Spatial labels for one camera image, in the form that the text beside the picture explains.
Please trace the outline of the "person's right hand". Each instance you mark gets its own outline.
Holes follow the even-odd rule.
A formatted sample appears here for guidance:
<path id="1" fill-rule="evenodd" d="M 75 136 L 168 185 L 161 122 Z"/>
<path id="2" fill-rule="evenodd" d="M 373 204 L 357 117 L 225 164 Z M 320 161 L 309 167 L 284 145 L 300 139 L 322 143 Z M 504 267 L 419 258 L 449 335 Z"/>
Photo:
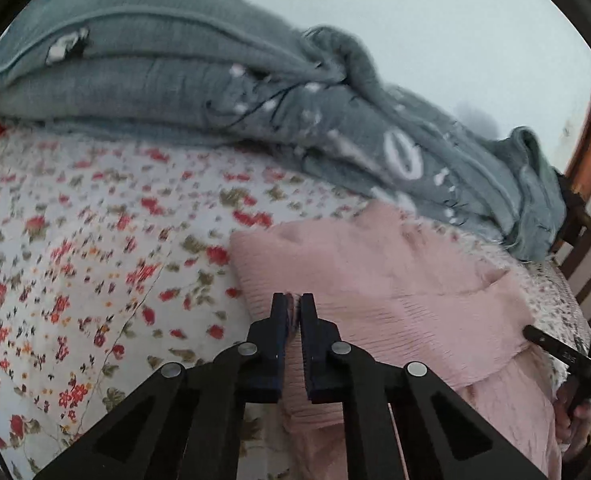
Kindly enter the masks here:
<path id="1" fill-rule="evenodd" d="M 553 410 L 556 419 L 556 439 L 561 446 L 562 459 L 571 462 L 587 447 L 591 434 L 591 400 L 585 400 L 570 412 L 577 389 L 576 380 L 567 379 L 557 390 Z"/>

